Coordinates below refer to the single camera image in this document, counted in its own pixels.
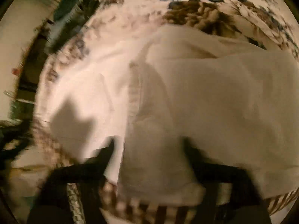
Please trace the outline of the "floral fleece blanket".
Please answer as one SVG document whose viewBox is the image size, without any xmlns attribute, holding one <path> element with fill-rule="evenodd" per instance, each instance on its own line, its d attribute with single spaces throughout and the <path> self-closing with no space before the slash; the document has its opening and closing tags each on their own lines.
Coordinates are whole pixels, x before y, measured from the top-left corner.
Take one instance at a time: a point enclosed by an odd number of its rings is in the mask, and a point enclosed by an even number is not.
<svg viewBox="0 0 299 224">
<path fill-rule="evenodd" d="M 248 42 L 264 50 L 281 50 L 289 52 L 298 62 L 298 23 L 283 0 L 104 0 L 110 2 L 104 8 L 98 8 L 94 15 L 56 53 L 50 54 L 47 60 L 59 54 L 71 41 L 82 41 L 86 33 L 93 35 L 140 35 L 151 32 L 164 25 L 176 25 L 193 28 L 208 35 L 220 36 Z M 61 145 L 43 127 L 33 112 L 33 135 L 36 144 L 45 153 L 51 172 L 57 168 L 83 164 L 64 152 Z M 191 223 L 196 214 L 197 206 L 202 202 L 205 188 L 195 204 L 165 204 L 156 201 L 128 197 L 121 193 L 119 185 L 106 176 L 106 171 L 115 154 L 116 138 L 113 155 L 104 172 L 105 181 L 98 189 L 100 211 L 107 223 Z M 264 197 L 254 182 L 268 210 L 271 223 L 276 214 L 282 215 L 284 223 L 298 211 L 298 188 L 286 194 Z M 67 185 L 67 196 L 75 223 L 85 223 L 83 202 L 78 183 Z"/>
</svg>

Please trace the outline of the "white pants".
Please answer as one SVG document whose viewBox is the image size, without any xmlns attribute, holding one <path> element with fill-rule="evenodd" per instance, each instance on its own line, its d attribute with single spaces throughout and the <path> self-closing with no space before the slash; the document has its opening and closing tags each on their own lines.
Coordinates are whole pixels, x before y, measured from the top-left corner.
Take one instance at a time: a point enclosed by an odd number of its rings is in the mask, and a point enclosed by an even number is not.
<svg viewBox="0 0 299 224">
<path fill-rule="evenodd" d="M 298 62 L 286 51 L 176 25 L 86 33 L 47 60 L 34 115 L 79 162 L 114 136 L 106 176 L 128 197 L 198 201 L 183 136 L 248 169 L 266 198 L 298 188 Z"/>
</svg>

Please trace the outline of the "dark green folded clothes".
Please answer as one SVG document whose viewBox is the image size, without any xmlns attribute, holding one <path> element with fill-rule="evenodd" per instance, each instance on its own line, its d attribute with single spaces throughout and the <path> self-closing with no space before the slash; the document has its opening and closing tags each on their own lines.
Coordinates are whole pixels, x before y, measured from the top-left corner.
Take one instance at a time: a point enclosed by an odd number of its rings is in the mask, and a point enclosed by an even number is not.
<svg viewBox="0 0 299 224">
<path fill-rule="evenodd" d="M 61 0 L 53 13 L 45 52 L 50 55 L 59 51 L 80 32 L 98 8 L 104 8 L 109 3 L 104 0 Z"/>
</svg>

